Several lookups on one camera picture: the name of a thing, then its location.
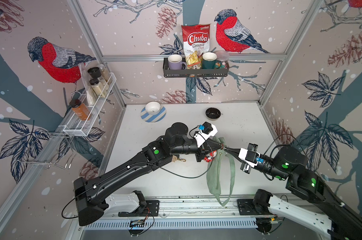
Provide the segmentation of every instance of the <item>green cloth bag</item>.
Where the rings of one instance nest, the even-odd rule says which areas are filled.
[[[220,137],[218,139],[216,137],[213,137],[213,140],[222,143],[223,146],[226,147],[226,142],[223,137]],[[229,163],[230,163],[230,193],[229,197],[223,203],[221,203],[220,200],[220,195],[221,195],[220,170],[221,170],[222,156],[227,156],[229,158]],[[235,179],[234,158],[229,153],[226,153],[224,150],[220,149],[217,150],[217,156],[214,158],[211,164],[212,166],[210,167],[209,171],[206,174],[207,186],[209,188],[209,192],[215,196],[215,198],[221,204],[221,206],[225,206],[231,197],[231,193],[233,192],[234,179]]]

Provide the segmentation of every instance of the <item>vent grille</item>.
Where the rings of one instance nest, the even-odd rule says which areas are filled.
[[[98,220],[85,226],[84,230],[122,230],[130,229],[131,219],[121,220]],[[153,223],[152,219],[147,219],[133,229],[145,229]],[[176,218],[160,219],[156,218],[151,229],[202,229],[202,228],[257,228],[255,218]]]

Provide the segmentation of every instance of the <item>pine cone illustration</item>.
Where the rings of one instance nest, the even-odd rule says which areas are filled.
[[[84,166],[82,166],[82,168],[80,169],[80,172],[78,173],[78,175],[80,177],[83,177],[86,180],[89,180],[89,179],[92,179],[92,178],[96,177],[97,174],[98,174],[98,167],[96,167],[91,162],[86,162],[84,164]]]
[[[170,31],[176,26],[177,15],[171,8],[163,7],[158,13],[157,19],[156,35],[162,39],[164,36],[168,36]]]
[[[20,13],[20,11],[24,11],[24,9],[14,0],[0,0],[0,10],[3,12],[0,15],[0,31],[10,33],[12,28],[15,28],[17,25],[24,25],[22,23],[24,18]]]
[[[332,56],[327,59],[327,65],[335,65],[336,68],[346,63],[348,66],[350,61],[358,62],[362,58],[362,31],[348,38],[346,44],[342,44],[341,48],[337,48]]]
[[[277,136],[287,133],[287,134],[291,134],[293,135],[293,132],[291,131],[291,128],[288,127],[288,125],[286,125],[282,120],[274,120],[274,123],[272,123],[273,127],[274,127],[274,131],[276,132]],[[290,144],[291,142],[293,142],[293,137],[290,135],[282,135],[279,137],[279,140],[281,141],[282,144]]]
[[[188,94],[182,90],[175,90],[171,93],[166,93],[164,99],[161,99],[164,103],[187,103],[188,102]]]

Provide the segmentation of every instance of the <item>mug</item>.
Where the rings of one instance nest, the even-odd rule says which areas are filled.
[[[203,69],[214,69],[215,60],[217,55],[215,53],[207,52],[202,55],[202,68]]]
[[[168,57],[168,62],[169,62],[169,69],[171,70],[181,70],[182,64],[185,64],[186,67],[186,63],[182,61],[182,56],[178,54],[170,55]]]
[[[145,110],[149,115],[156,115],[161,110],[161,105],[157,102],[150,102],[146,104]]]

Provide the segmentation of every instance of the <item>purple mug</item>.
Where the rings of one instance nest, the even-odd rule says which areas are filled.
[[[181,70],[182,64],[185,64],[186,67],[186,63],[182,61],[182,56],[178,54],[170,55],[168,57],[168,62],[169,62],[169,69],[171,70]]]

